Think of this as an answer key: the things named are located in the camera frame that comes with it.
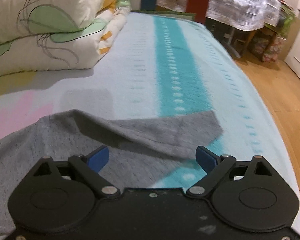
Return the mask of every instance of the screw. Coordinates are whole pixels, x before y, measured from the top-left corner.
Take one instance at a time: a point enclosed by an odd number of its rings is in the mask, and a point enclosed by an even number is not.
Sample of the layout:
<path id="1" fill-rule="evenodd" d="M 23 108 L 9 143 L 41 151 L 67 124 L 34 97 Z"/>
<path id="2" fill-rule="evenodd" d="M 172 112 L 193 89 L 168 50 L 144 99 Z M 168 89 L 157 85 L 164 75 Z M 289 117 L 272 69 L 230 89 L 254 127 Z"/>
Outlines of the screw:
<path id="1" fill-rule="evenodd" d="M 117 193 L 118 189 L 114 186 L 106 186 L 101 189 L 102 193 L 107 195 L 113 195 Z"/>
<path id="2" fill-rule="evenodd" d="M 157 197 L 157 196 L 158 196 L 157 193 L 150 193 L 150 194 L 149 194 L 149 197 Z"/>
<path id="3" fill-rule="evenodd" d="M 205 192 L 205 189 L 200 186 L 193 186 L 189 189 L 190 193 L 195 194 L 195 195 L 200 195 Z"/>
<path id="4" fill-rule="evenodd" d="M 26 238 L 24 236 L 17 236 L 16 240 L 26 240 Z"/>

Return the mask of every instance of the gray cloth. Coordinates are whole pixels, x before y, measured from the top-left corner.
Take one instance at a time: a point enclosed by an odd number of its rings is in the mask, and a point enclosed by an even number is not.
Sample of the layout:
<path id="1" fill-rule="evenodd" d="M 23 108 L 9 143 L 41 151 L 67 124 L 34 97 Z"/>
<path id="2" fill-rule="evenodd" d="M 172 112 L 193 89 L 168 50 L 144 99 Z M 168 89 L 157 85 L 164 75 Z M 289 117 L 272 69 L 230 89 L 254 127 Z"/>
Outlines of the gray cloth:
<path id="1" fill-rule="evenodd" d="M 108 121 L 78 110 L 54 114 L 0 140 L 0 234 L 14 229 L 7 209 L 13 189 L 43 156 L 55 161 L 110 150 L 100 175 L 120 189 L 149 187 L 222 133 L 211 112 Z"/>

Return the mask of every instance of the folded comforter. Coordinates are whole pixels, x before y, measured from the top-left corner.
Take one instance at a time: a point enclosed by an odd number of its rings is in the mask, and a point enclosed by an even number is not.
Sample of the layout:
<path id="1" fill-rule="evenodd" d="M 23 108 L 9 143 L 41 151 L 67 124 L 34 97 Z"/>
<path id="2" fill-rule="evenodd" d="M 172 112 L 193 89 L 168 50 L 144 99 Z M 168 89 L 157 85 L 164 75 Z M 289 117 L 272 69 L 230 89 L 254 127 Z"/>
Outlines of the folded comforter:
<path id="1" fill-rule="evenodd" d="M 129 12 L 130 0 L 0 0 L 0 75 L 92 68 Z"/>

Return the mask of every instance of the yellow stripe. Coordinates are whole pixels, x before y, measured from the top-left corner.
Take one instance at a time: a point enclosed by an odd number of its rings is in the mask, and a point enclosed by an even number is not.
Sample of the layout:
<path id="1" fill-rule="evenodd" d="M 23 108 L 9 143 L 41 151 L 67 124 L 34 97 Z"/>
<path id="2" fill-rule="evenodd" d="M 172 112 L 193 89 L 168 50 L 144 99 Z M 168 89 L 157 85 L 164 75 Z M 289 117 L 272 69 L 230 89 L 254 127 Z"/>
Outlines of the yellow stripe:
<path id="1" fill-rule="evenodd" d="M 112 13 L 114 13 L 114 9 L 115 9 L 115 0 L 110 5 L 104 8 L 104 10 L 109 10 Z"/>
<path id="2" fill-rule="evenodd" d="M 111 32 L 111 31 L 108 31 L 106 34 L 104 34 L 104 35 L 101 37 L 101 40 L 102 40 L 102 41 L 105 41 L 105 40 L 109 39 L 111 36 L 112 36 L 112 32 Z"/>
<path id="3" fill-rule="evenodd" d="M 99 49 L 100 55 L 107 53 L 110 50 L 110 48 L 111 47 L 106 47 L 106 48 L 103 48 L 103 49 Z"/>

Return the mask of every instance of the bed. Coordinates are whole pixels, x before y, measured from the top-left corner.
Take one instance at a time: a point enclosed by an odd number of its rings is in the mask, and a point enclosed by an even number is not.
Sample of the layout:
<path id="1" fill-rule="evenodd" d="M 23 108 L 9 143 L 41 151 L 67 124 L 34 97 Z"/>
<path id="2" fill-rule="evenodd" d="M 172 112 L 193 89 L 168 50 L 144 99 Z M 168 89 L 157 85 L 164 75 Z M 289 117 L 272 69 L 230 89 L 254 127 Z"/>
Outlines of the bed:
<path id="1" fill-rule="evenodd" d="M 131 3 L 141 9 L 142 0 Z M 198 4 L 187 7 L 193 13 Z M 205 10 L 199 8 L 196 21 L 204 22 Z M 92 69 L 0 77 L 0 139 L 43 116 L 71 109 L 108 120 L 213 111 L 223 132 L 208 149 L 238 160 L 263 155 L 300 199 L 289 155 L 269 111 L 200 23 L 132 12 L 112 49 Z M 187 188 L 204 175 L 195 162 L 187 163 L 152 187 Z M 300 233 L 300 209 L 293 228 Z"/>

